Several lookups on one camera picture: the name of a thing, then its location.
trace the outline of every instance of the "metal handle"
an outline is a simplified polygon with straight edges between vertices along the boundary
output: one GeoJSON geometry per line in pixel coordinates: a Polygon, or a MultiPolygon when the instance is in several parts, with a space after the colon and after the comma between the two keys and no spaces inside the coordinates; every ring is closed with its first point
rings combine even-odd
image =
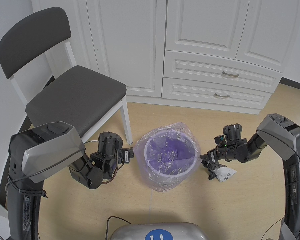
{"type": "Polygon", "coordinates": [[[219,98],[229,98],[230,97],[230,95],[227,95],[227,96],[223,96],[223,95],[219,95],[219,94],[214,94],[214,96],[216,96],[216,97],[219,97],[219,98]]]}
{"type": "Polygon", "coordinates": [[[234,78],[237,78],[239,76],[239,74],[228,74],[226,72],[222,72],[223,75],[226,75],[226,76],[230,76],[230,77],[234,77],[234,78]]]}

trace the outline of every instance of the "chair seat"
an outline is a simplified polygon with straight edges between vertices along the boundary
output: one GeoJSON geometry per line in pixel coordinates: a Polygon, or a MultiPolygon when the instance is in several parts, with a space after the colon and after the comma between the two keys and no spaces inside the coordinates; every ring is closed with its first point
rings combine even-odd
{"type": "Polygon", "coordinates": [[[123,83],[74,66],[36,95],[25,111],[35,127],[64,121],[82,137],[126,92],[123,83]]]}

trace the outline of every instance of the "baseboard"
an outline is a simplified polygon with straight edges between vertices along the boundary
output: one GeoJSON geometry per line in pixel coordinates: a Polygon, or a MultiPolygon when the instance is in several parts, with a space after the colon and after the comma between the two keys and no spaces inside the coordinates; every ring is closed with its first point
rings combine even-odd
{"type": "Polygon", "coordinates": [[[297,88],[300,90],[300,83],[299,82],[296,82],[296,81],[293,81],[293,80],[290,80],[290,79],[287,79],[287,78],[281,78],[280,80],[280,83],[286,85],[286,86],[291,86],[291,87],[294,87],[294,88],[297,88]]]}
{"type": "Polygon", "coordinates": [[[168,99],[168,98],[157,98],[157,97],[146,97],[146,96],[135,96],[135,95],[127,95],[128,102],[136,102],[136,103],[148,103],[148,104],[156,104],[156,105],[166,105],[166,106],[178,106],[178,107],[187,107],[187,108],[198,108],[198,109],[207,109],[207,110],[222,110],[229,112],[238,112],[245,114],[259,114],[261,111],[257,108],[249,108],[249,107],[241,107],[241,106],[230,106],[223,104],[215,104],[215,103],[205,103],[205,102],[193,102],[193,101],[185,101],[185,100],[177,100],[177,99],[168,99]]]}
{"type": "MultiPolygon", "coordinates": [[[[48,80],[48,82],[46,83],[44,88],[47,87],[50,83],[52,83],[54,80],[55,80],[54,76],[52,75],[52,77],[48,80]]],[[[21,124],[19,132],[28,130],[30,128],[30,126],[31,126],[31,121],[28,118],[28,116],[26,116],[23,123],[21,124]]],[[[3,170],[3,174],[2,174],[2,178],[1,178],[1,182],[0,182],[0,205],[4,208],[5,208],[6,199],[7,199],[5,187],[6,187],[6,184],[8,183],[9,165],[10,165],[10,155],[8,155],[7,162],[4,166],[4,170],[3,170]]]]}

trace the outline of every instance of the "drawer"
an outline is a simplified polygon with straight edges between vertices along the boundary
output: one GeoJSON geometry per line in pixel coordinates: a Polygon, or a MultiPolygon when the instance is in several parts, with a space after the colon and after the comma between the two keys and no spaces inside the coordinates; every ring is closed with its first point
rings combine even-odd
{"type": "Polygon", "coordinates": [[[263,109],[271,93],[220,83],[163,78],[162,98],[263,109]]]}
{"type": "Polygon", "coordinates": [[[273,93],[280,82],[282,73],[229,58],[166,50],[163,76],[240,86],[273,93]]]}

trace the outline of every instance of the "wooden floor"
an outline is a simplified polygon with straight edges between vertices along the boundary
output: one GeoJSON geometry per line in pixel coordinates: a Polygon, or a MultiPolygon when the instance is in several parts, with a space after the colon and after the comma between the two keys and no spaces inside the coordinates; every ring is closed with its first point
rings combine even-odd
{"type": "MultiPolygon", "coordinates": [[[[134,143],[154,128],[184,122],[206,153],[215,147],[214,137],[222,134],[225,125],[240,123],[242,137],[248,139],[270,113],[282,114],[300,125],[300,90],[280,84],[259,115],[138,103],[128,103],[128,110],[134,143]]],[[[125,141],[119,112],[91,139],[105,130],[118,133],[125,141]]],[[[86,145],[88,155],[97,150],[97,142],[86,145]]],[[[96,190],[80,185],[65,168],[44,183],[49,198],[41,200],[41,239],[104,239],[106,220],[114,215],[131,223],[192,222],[210,240],[260,240],[284,215],[282,160],[267,147],[256,160],[227,165],[237,170],[227,182],[209,181],[206,169],[200,167],[165,193],[151,190],[141,181],[136,159],[126,164],[110,184],[96,190]]],[[[124,224],[112,219],[109,235],[124,224]]],[[[264,239],[278,237],[279,223],[264,239]]]]}

